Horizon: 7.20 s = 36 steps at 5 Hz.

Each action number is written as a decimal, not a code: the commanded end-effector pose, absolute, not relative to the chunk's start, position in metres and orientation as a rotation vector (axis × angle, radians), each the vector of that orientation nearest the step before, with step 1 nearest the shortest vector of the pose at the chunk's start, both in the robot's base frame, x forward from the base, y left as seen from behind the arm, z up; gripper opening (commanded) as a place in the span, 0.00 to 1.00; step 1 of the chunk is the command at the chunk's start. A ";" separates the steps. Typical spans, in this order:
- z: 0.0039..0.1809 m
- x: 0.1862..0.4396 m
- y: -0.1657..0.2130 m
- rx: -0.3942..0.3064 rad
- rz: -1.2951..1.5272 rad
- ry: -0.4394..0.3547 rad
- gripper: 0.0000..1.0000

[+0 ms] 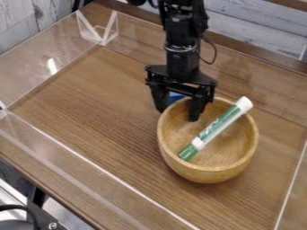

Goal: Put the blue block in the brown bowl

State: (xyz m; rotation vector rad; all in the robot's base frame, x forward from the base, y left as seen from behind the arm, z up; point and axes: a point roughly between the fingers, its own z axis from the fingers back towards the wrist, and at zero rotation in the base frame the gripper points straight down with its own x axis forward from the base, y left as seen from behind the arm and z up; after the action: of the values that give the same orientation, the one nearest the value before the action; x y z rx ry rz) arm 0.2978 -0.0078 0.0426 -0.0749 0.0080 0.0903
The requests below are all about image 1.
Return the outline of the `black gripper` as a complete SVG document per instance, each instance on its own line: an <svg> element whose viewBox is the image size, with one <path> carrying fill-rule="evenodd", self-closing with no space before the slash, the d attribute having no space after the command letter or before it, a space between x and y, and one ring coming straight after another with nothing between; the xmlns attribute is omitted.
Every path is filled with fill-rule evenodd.
<svg viewBox="0 0 307 230"><path fill-rule="evenodd" d="M206 106L214 101L218 82L200 71L200 47L168 47L167 64L148 65L147 85L155 107L164 112L171 104L171 92L192 98L188 120L195 122Z"/></svg>

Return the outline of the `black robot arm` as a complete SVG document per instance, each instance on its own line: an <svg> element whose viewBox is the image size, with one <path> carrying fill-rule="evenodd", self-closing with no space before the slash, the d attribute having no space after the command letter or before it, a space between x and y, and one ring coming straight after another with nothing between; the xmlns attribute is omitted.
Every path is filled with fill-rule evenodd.
<svg viewBox="0 0 307 230"><path fill-rule="evenodd" d="M164 112L168 107L171 92L188 96L191 100L190 121L199 116L214 101L218 81L200 71L200 40L206 40L208 16L204 0L127 0L134 6L148 3L159 10L159 17L166 31L166 65L147 65L150 87L155 107Z"/></svg>

